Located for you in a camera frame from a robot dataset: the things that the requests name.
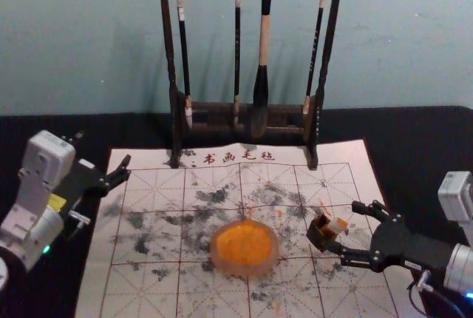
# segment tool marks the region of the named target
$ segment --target calligraphy brush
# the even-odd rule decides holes
[[[302,114],[304,118],[309,113],[310,89],[312,88],[313,70],[316,65],[317,46],[319,45],[320,26],[322,22],[322,16],[324,15],[324,6],[325,0],[319,0],[319,13],[317,15],[316,22],[316,34],[313,38],[312,58],[310,59],[309,67],[309,79],[307,80],[307,91],[305,93],[304,106],[302,107]]]
[[[179,16],[180,49],[183,54],[184,93],[186,94],[185,111],[186,121],[192,128],[192,101],[191,86],[189,84],[189,67],[187,60],[186,21],[184,18],[184,0],[177,0],[177,14]]]
[[[234,96],[234,126],[238,124],[239,112],[239,19],[242,0],[235,0],[235,96]]]
[[[268,123],[268,39],[271,0],[261,0],[261,30],[259,37],[259,65],[253,90],[251,136],[261,137]]]

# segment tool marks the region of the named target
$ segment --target black cloth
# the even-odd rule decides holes
[[[0,118],[0,219],[18,191],[17,172],[27,140],[42,129],[55,135],[85,136],[78,156],[105,170],[111,148],[170,148],[168,115],[68,115]],[[448,243],[466,244],[463,232],[448,223],[437,190],[448,171],[473,170],[473,111],[458,106],[326,110],[321,117],[321,143],[364,138],[385,201],[406,215],[412,230]],[[248,136],[194,135],[184,147],[251,143]],[[299,145],[295,137],[264,137],[258,143]],[[87,201],[85,215],[95,218],[98,201]],[[93,224],[67,243],[58,238],[27,276],[21,297],[26,317],[73,317]],[[469,302],[447,293],[466,313]],[[435,298],[424,297],[429,311],[453,313]]]

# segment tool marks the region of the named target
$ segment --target wall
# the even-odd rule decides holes
[[[472,1],[341,0],[326,107],[473,107]],[[273,0],[270,102],[302,102],[317,4]],[[185,6],[193,99],[231,101],[234,0]],[[243,101],[253,92],[259,14],[260,0],[243,0]],[[1,0],[0,115],[168,109],[159,0]]]

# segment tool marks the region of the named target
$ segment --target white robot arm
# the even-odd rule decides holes
[[[129,156],[117,170],[104,175],[87,160],[75,159],[73,141],[48,131],[28,141],[18,172],[18,195],[0,225],[0,292],[12,279],[11,268],[27,273],[69,217],[78,221],[78,229],[90,222],[77,211],[84,194],[103,197],[129,178]]]

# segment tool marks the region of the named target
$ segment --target calligraphy practice mat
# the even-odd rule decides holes
[[[164,149],[113,149],[109,171],[127,154],[129,180],[101,201],[77,317],[419,317],[410,271],[344,267],[305,237],[325,213],[349,223],[338,241],[370,247],[378,222],[351,203],[384,201],[363,141],[318,146],[316,171],[303,148],[247,144],[185,149],[179,169]],[[258,279],[209,261],[213,233],[242,218],[279,238],[277,266]]]

